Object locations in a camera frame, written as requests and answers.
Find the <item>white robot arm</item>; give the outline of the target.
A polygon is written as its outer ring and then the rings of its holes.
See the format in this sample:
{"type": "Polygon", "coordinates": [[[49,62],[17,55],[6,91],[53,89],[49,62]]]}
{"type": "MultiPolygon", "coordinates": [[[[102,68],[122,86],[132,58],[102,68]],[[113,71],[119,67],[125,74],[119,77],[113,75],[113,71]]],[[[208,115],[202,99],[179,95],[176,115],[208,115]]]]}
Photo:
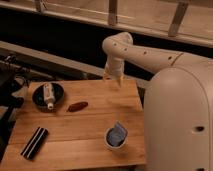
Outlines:
{"type": "Polygon", "coordinates": [[[105,38],[104,76],[126,61],[153,74],[144,95],[147,171],[213,171],[213,59],[138,46],[128,32],[105,38]]]}

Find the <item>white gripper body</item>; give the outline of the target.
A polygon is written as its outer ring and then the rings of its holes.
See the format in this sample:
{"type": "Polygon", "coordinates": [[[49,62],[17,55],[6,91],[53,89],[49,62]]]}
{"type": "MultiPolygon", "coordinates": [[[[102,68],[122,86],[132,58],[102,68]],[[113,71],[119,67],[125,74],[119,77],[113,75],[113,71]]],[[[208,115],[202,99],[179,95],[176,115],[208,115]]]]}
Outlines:
{"type": "Polygon", "coordinates": [[[108,57],[104,71],[107,72],[110,77],[114,78],[123,77],[124,76],[124,60],[115,57],[108,57]]]}

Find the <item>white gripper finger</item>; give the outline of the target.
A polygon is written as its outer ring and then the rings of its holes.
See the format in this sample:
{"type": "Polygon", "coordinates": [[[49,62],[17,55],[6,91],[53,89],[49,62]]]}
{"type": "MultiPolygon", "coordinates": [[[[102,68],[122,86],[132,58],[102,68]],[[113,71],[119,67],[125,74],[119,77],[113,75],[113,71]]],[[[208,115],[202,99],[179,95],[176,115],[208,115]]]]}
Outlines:
{"type": "Polygon", "coordinates": [[[104,71],[104,73],[103,73],[103,81],[106,81],[106,80],[109,80],[109,79],[111,79],[110,75],[107,72],[104,71]]]}
{"type": "Polygon", "coordinates": [[[116,79],[116,81],[117,81],[117,83],[118,83],[118,86],[121,88],[122,87],[122,85],[123,85],[123,77],[118,77],[117,79],[116,79]]]}

